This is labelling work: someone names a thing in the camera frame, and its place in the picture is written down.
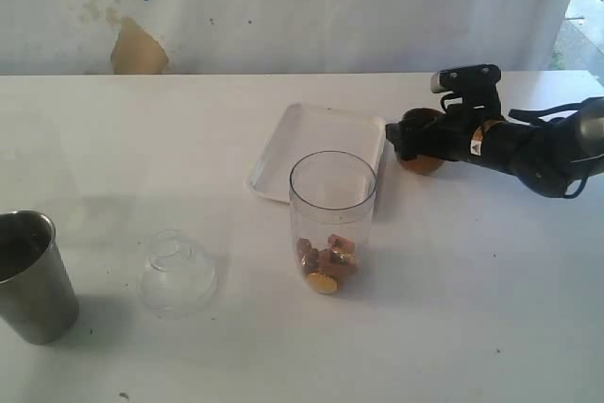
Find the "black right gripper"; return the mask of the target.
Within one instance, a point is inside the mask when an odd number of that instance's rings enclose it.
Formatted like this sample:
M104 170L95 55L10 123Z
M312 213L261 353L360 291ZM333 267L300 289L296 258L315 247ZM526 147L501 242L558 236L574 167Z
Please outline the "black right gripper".
M442 116L420 123L403 121L385 126L386 140L403 160L419 155L444 162L466 162L484 166L482 140L487 130L503 122L503 116L487 115L481 109L454 108Z

